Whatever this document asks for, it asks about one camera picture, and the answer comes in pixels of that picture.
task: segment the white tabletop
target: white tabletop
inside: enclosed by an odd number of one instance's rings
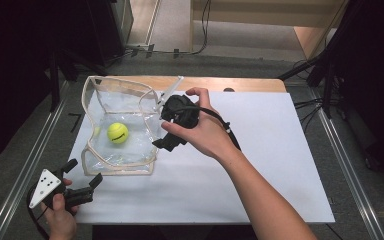
[[[290,95],[211,92],[210,97],[248,159],[303,219],[334,222]],[[81,164],[91,131],[85,117],[69,159]],[[74,181],[73,189],[88,186],[93,178],[81,166],[65,177]],[[160,150],[152,175],[104,176],[93,202],[81,205],[76,219],[87,224],[249,223],[224,169],[191,144]]]

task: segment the clear pouch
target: clear pouch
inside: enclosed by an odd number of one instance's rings
[[[148,85],[113,78],[87,78],[82,105],[91,123],[91,136],[82,151],[85,175],[152,174],[160,135],[157,93]],[[114,122],[127,126],[123,143],[113,143],[107,128]]]

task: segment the person's left hand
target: person's left hand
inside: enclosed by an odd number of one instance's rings
[[[72,181],[64,179],[65,185],[71,185]],[[51,229],[49,239],[74,239],[77,231],[77,223],[71,213],[65,210],[65,198],[62,194],[55,194],[53,198],[53,210],[42,202],[41,208],[45,211],[45,218]],[[71,208],[76,213],[78,206]]]

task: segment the hand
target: hand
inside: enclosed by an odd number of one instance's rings
[[[65,185],[71,185],[72,181],[64,179]],[[53,210],[41,203],[41,208],[45,211],[45,218],[51,229],[49,239],[74,239],[77,231],[77,223],[73,215],[65,210],[65,199],[62,194],[55,194],[53,198]],[[76,213],[78,206],[71,208]]]
[[[192,88],[187,90],[186,94],[188,96],[198,96],[199,101],[195,103],[196,105],[218,113],[210,104],[207,89]],[[188,141],[203,154],[217,160],[219,160],[227,150],[236,149],[220,121],[203,111],[200,111],[198,125],[193,129],[183,128],[178,124],[170,122],[164,122],[161,126],[167,132]]]

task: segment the ball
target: ball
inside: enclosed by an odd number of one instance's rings
[[[126,125],[116,122],[108,127],[107,136],[113,143],[123,143],[129,136],[129,130]]]

